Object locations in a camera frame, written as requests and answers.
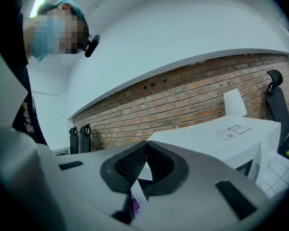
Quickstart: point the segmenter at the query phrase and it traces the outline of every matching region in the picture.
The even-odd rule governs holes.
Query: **white wall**
[[[143,4],[101,35],[92,57],[79,57],[69,79],[69,115],[169,69],[252,52],[285,53],[289,46],[245,3],[156,0]]]
[[[67,84],[69,71],[50,69],[31,61],[28,65],[31,91],[39,125],[51,150],[69,146]]]

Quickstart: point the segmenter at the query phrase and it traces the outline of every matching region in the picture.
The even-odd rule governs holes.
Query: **white machine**
[[[261,185],[270,151],[277,152],[281,124],[226,115],[213,121],[162,132],[148,140],[216,157]]]

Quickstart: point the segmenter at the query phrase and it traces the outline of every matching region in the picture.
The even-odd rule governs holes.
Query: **white tile floor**
[[[271,164],[271,168],[267,179],[260,186],[268,198],[289,188],[289,160],[278,155],[277,160]]]

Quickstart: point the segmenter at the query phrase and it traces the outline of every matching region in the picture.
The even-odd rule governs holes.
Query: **white paper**
[[[27,90],[11,72],[0,54],[0,128],[11,127]]]
[[[229,128],[229,130],[233,131],[233,132],[236,132],[238,134],[242,134],[242,133],[245,133],[247,132],[248,130],[250,130],[251,128],[249,127],[246,127],[246,126],[242,126],[242,125],[235,125],[231,128]]]
[[[143,209],[148,204],[148,202],[147,202],[147,200],[145,198],[145,194],[144,194],[143,190],[141,189],[141,186],[139,184],[138,179],[132,185],[131,193],[132,193],[133,197],[136,199],[136,201],[137,201],[137,203],[139,205],[138,212],[140,213],[141,209]]]
[[[227,141],[239,135],[229,129],[225,129],[223,131],[217,132],[216,134],[218,134],[219,136],[221,136],[223,139]]]

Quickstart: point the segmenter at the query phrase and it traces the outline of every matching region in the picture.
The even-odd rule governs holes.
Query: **brick wall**
[[[223,93],[235,88],[247,117],[269,119],[265,93],[269,69],[279,70],[289,109],[289,63],[277,54],[236,55],[179,67],[151,77],[92,105],[73,118],[90,123],[92,150],[142,141],[156,131],[182,128],[224,116]]]

